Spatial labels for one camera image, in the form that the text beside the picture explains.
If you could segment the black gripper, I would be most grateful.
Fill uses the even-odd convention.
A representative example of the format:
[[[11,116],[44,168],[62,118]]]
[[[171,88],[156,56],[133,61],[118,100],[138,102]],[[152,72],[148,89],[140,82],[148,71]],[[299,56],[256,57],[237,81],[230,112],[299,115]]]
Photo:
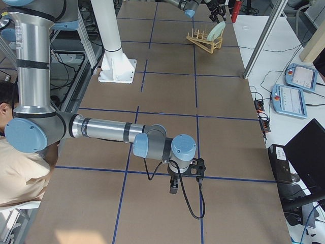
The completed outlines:
[[[182,182],[180,167],[176,161],[169,161],[168,173],[170,175],[170,194],[177,194],[178,181]]]
[[[216,16],[220,15],[224,21],[226,21],[226,10],[225,10],[225,2],[226,0],[206,0],[205,4],[210,10],[211,14],[209,18],[212,22],[216,22]]]

